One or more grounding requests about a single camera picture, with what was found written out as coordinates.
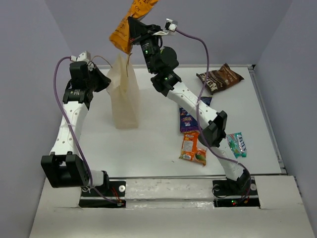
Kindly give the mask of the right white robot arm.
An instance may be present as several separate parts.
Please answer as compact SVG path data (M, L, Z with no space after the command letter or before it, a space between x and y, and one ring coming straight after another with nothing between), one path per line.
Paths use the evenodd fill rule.
M174 72L179 65L175 50L161 45L162 36L177 31L176 21L167 19L164 29L155 24L146 25L131 16L127 22L129 41L141 47L147 70L153 75L151 82L156 91L176 102L195 118L200 131L199 141L217 157L223 167L225 189L232 194L248 194L252 181L250 172L234 157L222 155L228 145L225 133L227 113L210 108L185 85Z

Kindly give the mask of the blue purple candy bag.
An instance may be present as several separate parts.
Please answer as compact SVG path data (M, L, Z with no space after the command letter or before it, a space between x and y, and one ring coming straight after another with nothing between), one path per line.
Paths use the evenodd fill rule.
M198 123L192 115L190 115L183 107L179 107L180 127L181 134L186 133L199 133Z

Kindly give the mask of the cream paper bag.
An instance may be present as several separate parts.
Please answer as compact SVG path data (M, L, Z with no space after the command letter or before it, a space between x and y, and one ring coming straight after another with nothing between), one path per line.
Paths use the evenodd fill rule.
M118 55L106 75L111 83L106 91L111 99L112 118L117 129L139 127L140 89L130 55Z

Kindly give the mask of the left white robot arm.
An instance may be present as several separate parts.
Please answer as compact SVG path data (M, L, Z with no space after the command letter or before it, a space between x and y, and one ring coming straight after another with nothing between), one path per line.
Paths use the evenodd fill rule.
M72 62L69 71L71 79L62 100L57 101L62 113L57 138L41 166L53 188L90 187L104 196L109 192L107 174L89 168L79 139L93 93L106 89L111 80L90 60Z

